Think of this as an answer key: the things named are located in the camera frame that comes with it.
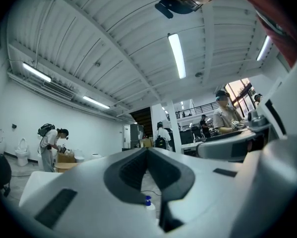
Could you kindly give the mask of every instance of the light fixture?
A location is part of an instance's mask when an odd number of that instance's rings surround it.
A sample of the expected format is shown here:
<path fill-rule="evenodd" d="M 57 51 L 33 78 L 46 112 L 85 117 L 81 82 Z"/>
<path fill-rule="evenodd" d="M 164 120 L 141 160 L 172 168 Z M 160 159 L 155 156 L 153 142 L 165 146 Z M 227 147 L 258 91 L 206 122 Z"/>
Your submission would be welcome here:
<path fill-rule="evenodd" d="M 84 96 L 83 97 L 86 101 L 89 101 L 89 102 L 92 102 L 92 103 L 94 103 L 94 104 L 96 104 L 96 105 L 98 105 L 98 106 L 100 106 L 100 107 L 102 107 L 102 108 L 105 108 L 105 109 L 109 109 L 110 107 L 108 107 L 108 106 L 106 106 L 106 105 L 104 105 L 104 104 L 102 104 L 102 103 L 100 103 L 100 102 L 97 102 L 97 101 L 95 101 L 95 100 L 93 100 L 93 99 L 91 99 L 91 98 L 89 98 L 89 97 L 87 97 L 87 96 Z"/>
<path fill-rule="evenodd" d="M 179 36 L 178 34 L 168 34 L 168 40 L 173 49 L 173 53 L 175 56 L 177 69 L 179 73 L 179 78 L 185 78 L 186 70 L 184 68 L 184 61 L 183 61 L 183 55 L 182 55 Z"/>
<path fill-rule="evenodd" d="M 261 51 L 259 52 L 258 57 L 256 59 L 257 61 L 261 60 L 261 58 L 266 50 L 267 44 L 269 43 L 269 40 L 270 40 L 269 36 L 266 36 L 263 47 L 262 47 Z"/>
<path fill-rule="evenodd" d="M 39 70 L 35 69 L 34 67 L 30 66 L 29 64 L 26 64 L 26 63 L 23 62 L 23 67 L 24 67 L 26 70 L 30 71 L 31 73 L 33 73 L 33 74 L 35 74 L 35 75 L 41 77 L 41 78 L 44 79 L 45 81 L 47 81 L 47 82 L 49 82 L 49 83 L 51 82 L 51 78 L 50 78 L 49 76 L 47 76 L 47 75 L 41 73 Z"/>

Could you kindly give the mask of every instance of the black shirt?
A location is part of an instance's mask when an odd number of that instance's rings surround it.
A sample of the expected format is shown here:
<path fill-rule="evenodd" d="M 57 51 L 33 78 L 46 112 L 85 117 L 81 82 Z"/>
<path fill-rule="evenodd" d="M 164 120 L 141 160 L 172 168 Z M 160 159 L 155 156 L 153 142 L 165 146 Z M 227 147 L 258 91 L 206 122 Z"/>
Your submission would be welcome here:
<path fill-rule="evenodd" d="M 200 121 L 200 126 L 201 126 L 201 129 L 202 129 L 203 134 L 205 134 L 205 133 L 209 133 L 209 128 L 203 128 L 203 127 L 202 127 L 203 125 L 207 125 L 207 123 L 206 123 L 205 120 L 201 120 L 201 121 Z"/>

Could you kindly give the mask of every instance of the gray pants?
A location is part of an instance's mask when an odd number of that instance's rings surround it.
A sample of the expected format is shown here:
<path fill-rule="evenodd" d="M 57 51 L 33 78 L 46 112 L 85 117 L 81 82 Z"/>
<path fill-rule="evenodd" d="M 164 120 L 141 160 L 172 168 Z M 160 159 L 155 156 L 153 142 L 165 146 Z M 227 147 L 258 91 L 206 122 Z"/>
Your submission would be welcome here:
<path fill-rule="evenodd" d="M 45 172 L 55 172 L 55 169 L 53 167 L 54 159 L 52 151 L 48 150 L 47 148 L 41 148 L 40 150 Z"/>

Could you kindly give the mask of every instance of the red shirt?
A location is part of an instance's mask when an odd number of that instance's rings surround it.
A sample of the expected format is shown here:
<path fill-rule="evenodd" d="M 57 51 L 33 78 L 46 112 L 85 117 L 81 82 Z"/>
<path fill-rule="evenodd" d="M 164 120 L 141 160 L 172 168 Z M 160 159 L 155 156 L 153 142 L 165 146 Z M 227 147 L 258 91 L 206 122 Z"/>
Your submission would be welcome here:
<path fill-rule="evenodd" d="M 287 35 L 283 36 L 272 30 L 260 17 L 266 34 L 283 54 L 290 67 L 297 60 L 297 28 L 286 15 L 277 0 L 248 0 L 258 11 L 277 23 Z"/>

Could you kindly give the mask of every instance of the person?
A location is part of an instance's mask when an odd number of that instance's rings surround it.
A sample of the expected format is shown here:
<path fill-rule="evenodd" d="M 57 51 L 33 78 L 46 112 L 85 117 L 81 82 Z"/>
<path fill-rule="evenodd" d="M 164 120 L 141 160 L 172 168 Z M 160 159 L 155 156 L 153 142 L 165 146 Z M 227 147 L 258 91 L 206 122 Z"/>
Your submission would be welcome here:
<path fill-rule="evenodd" d="M 178 14 L 188 14 L 197 11 L 211 0 L 161 0 L 159 3 Z M 278 50 L 283 54 L 290 67 L 297 60 L 297 28 L 284 13 L 277 0 L 247 0 L 255 10 L 262 24 Z"/>
<path fill-rule="evenodd" d="M 209 131 L 209 126 L 207 125 L 206 120 L 206 115 L 201 116 L 201 121 L 200 121 L 200 127 L 202 129 L 202 133 L 206 138 L 211 137 L 210 131 Z"/>
<path fill-rule="evenodd" d="M 213 112 L 213 127 L 218 129 L 221 134 L 233 131 L 233 121 L 242 121 L 242 117 L 235 108 L 228 107 L 229 96 L 229 93 L 222 90 L 216 93 L 216 101 L 219 107 Z"/>
<path fill-rule="evenodd" d="M 165 141 L 164 149 L 169 150 L 169 141 L 171 140 L 170 135 L 167 130 L 164 129 L 163 123 L 160 121 L 157 123 L 157 133 L 154 135 L 155 147 L 158 147 L 159 136 Z"/>
<path fill-rule="evenodd" d="M 45 172 L 54 172 L 52 148 L 56 149 L 59 138 L 67 138 L 69 131 L 67 129 L 51 129 L 49 130 L 40 142 L 41 158 Z"/>
<path fill-rule="evenodd" d="M 261 102 L 262 97 L 263 97 L 263 95 L 261 95 L 260 93 L 256 94 L 254 96 L 254 100 L 259 104 Z"/>

